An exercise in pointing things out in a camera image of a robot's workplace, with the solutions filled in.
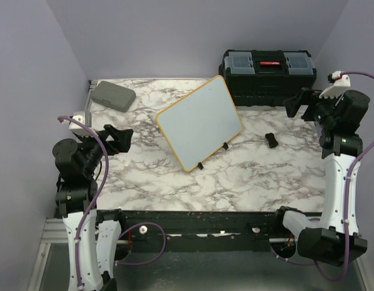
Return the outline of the green whiteboard eraser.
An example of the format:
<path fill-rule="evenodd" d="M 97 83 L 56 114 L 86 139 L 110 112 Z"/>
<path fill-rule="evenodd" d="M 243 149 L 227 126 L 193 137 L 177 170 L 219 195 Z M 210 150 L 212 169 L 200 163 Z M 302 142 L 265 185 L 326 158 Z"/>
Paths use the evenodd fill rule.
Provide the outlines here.
<path fill-rule="evenodd" d="M 265 139 L 267 140 L 268 147 L 270 149 L 274 149 L 279 145 L 278 141 L 276 140 L 275 135 L 273 133 L 266 133 L 265 134 Z"/>

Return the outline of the yellow framed whiteboard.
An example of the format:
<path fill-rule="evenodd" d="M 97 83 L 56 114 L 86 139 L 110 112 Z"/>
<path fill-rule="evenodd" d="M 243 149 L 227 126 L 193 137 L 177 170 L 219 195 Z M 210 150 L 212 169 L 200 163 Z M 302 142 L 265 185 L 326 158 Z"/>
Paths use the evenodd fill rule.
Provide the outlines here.
<path fill-rule="evenodd" d="M 183 171 L 202 163 L 241 133 L 243 124 L 222 76 L 217 75 L 157 113 L 156 123 Z"/>

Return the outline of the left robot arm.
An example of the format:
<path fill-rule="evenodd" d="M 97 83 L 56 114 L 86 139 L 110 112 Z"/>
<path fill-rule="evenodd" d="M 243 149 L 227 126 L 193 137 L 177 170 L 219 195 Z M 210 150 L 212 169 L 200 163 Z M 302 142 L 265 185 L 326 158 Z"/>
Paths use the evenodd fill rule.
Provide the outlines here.
<path fill-rule="evenodd" d="M 97 210 L 95 196 L 104 183 L 94 171 L 103 156 L 130 150 L 132 129 L 107 124 L 96 136 L 63 139 L 52 150 L 59 171 L 56 205 L 68 238 L 69 290 L 116 290 L 116 243 L 127 232 L 121 210 Z"/>

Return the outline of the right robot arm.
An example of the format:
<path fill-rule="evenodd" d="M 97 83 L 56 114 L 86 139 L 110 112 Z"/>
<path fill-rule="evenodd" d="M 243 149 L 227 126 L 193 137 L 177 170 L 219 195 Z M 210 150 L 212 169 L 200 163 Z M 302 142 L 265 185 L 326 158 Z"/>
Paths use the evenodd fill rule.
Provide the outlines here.
<path fill-rule="evenodd" d="M 364 254 L 367 241 L 359 237 L 355 215 L 356 177 L 360 167 L 362 139 L 356 134 L 369 108 L 370 99 L 357 90 L 336 97 L 323 97 L 320 90 L 301 89 L 284 101 L 287 116 L 295 117 L 301 105 L 307 108 L 304 121 L 320 127 L 319 144 L 326 173 L 324 206 L 319 221 L 304 212 L 280 207 L 272 221 L 272 232 L 280 237 L 291 233 L 300 256 L 343 266 Z"/>

